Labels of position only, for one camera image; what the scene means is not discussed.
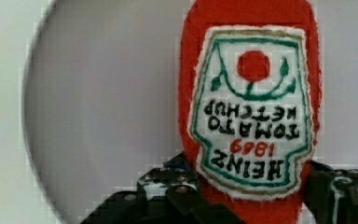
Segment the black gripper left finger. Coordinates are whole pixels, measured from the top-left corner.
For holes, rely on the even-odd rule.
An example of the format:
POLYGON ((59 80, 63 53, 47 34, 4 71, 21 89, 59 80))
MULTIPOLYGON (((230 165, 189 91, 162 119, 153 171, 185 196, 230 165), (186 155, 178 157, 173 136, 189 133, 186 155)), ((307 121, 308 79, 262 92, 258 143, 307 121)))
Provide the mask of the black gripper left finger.
POLYGON ((200 177, 179 154, 151 169, 124 190, 106 199, 80 224, 245 224, 221 203, 200 195, 200 177))

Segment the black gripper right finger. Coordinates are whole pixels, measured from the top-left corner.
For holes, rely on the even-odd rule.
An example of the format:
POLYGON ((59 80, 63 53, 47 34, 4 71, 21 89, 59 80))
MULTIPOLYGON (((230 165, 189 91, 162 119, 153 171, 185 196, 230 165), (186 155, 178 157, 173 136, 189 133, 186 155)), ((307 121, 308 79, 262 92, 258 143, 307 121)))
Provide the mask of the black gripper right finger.
POLYGON ((312 161, 303 202, 317 224, 358 224, 358 169, 312 161))

